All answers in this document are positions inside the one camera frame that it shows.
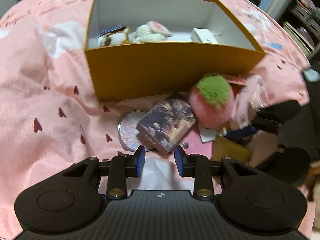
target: pink blanket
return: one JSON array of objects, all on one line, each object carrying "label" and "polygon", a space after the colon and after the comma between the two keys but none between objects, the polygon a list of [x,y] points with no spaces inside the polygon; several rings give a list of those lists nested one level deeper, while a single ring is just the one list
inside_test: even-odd
[{"label": "pink blanket", "polygon": [[[261,76],[261,103],[307,103],[300,71],[308,62],[289,35],[247,0],[221,1],[268,52],[252,71]],[[0,237],[12,239],[21,232],[13,205],[22,190],[89,156],[103,160],[124,152],[117,135],[121,117],[136,109],[148,111],[165,97],[97,102],[83,53],[91,3],[23,0],[0,21]],[[234,119],[241,123],[246,109],[237,107],[242,110],[235,109]],[[172,157],[161,159],[152,152],[147,157],[157,159],[148,161],[144,174],[164,175],[156,176],[158,182],[129,183],[129,188],[192,187],[192,179],[178,178]],[[314,215],[313,209],[308,212],[300,227],[305,235]]]}]

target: white cloud print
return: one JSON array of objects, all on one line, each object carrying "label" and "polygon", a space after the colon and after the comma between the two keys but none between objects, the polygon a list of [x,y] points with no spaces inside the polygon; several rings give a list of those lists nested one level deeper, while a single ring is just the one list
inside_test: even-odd
[{"label": "white cloud print", "polygon": [[81,49],[85,41],[85,28],[78,22],[69,21],[56,24],[44,33],[43,44],[51,58],[72,49]]}]

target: white card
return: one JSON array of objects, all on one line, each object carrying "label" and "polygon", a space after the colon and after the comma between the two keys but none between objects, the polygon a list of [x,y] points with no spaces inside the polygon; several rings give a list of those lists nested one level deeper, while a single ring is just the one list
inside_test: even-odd
[{"label": "white card", "polygon": [[208,129],[198,123],[201,141],[203,143],[214,141],[217,135],[216,129]]}]

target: metal screw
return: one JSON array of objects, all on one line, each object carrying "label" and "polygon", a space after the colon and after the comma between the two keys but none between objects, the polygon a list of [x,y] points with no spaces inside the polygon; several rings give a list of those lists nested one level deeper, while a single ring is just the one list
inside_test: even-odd
[{"label": "metal screw", "polygon": [[120,197],[120,196],[124,195],[124,191],[120,188],[113,188],[113,189],[109,190],[109,195],[113,196],[113,197]]},{"label": "metal screw", "polygon": [[189,144],[188,143],[182,143],[182,148],[183,149],[188,149],[189,148]]},{"label": "metal screw", "polygon": [[201,188],[197,190],[197,195],[200,197],[209,197],[212,195],[212,191],[207,188]]}]

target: yellow box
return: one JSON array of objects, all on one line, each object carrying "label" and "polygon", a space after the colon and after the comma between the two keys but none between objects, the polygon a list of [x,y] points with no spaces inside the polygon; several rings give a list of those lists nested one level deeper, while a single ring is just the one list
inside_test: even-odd
[{"label": "yellow box", "polygon": [[[135,31],[148,21],[163,24],[173,36],[97,48],[103,30],[128,22]],[[219,44],[192,42],[194,28],[209,29]],[[103,102],[188,91],[206,73],[243,75],[265,52],[219,0],[94,0],[85,54]]]}]

